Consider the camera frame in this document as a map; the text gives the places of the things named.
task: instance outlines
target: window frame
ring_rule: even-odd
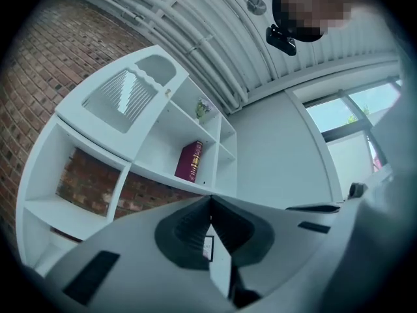
[[[315,100],[307,101],[303,103],[303,105],[306,109],[308,109],[310,107],[318,106],[320,104],[324,104],[340,98],[344,102],[346,107],[348,107],[348,109],[352,112],[354,116],[356,116],[358,120],[353,123],[342,125],[341,127],[333,128],[331,130],[322,132],[321,135],[323,136],[324,141],[328,143],[334,140],[342,139],[346,136],[350,136],[351,134],[357,133],[359,131],[364,131],[364,133],[368,136],[370,142],[372,143],[381,165],[385,166],[388,162],[386,160],[384,152],[382,151],[380,145],[378,144],[376,138],[372,133],[373,125],[369,121],[365,113],[356,104],[356,102],[350,97],[350,95],[359,93],[361,91],[365,91],[367,89],[378,87],[380,85],[386,85],[387,83],[389,83],[395,90],[397,90],[401,94],[401,86],[395,82],[397,80],[399,80],[399,76],[385,78],[376,82],[367,83],[350,89],[340,89],[339,91],[330,95],[326,95],[325,97],[320,97],[316,98]]]

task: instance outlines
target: red book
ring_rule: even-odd
[[[175,170],[175,176],[189,182],[195,182],[202,151],[203,144],[199,141],[184,147],[178,161],[177,170]]]

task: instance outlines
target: brick wall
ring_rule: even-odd
[[[15,208],[22,170],[56,105],[99,68],[149,45],[81,0],[44,0],[23,25],[0,76],[0,223],[12,245],[16,246]],[[104,214],[116,179],[114,170],[76,151],[57,192]],[[192,196],[130,174],[116,216]]]

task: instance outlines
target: white cabinet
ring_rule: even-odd
[[[195,109],[209,99],[159,46],[131,53],[91,75],[56,109],[23,171],[16,208],[22,262],[41,275],[77,243],[113,221],[130,171],[197,194],[236,196],[237,136],[214,107],[199,122]],[[203,152],[194,183],[175,177],[184,146]],[[75,148],[119,171],[105,216],[56,194]]]
[[[161,47],[151,46],[89,76],[55,111],[97,145],[132,161],[169,97],[187,77]]]

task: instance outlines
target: ceiling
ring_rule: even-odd
[[[298,53],[289,57],[265,40],[273,23],[271,0],[249,5],[248,0],[114,0],[139,21],[94,1],[160,44],[226,112],[330,74],[345,73],[349,77],[340,80],[351,81],[354,74],[346,71],[355,68],[371,67],[371,79],[398,74],[392,37],[383,19],[369,12],[355,12],[343,29],[329,29],[317,42],[296,42]],[[152,15],[144,15],[144,8]],[[322,94],[310,91],[307,98]]]

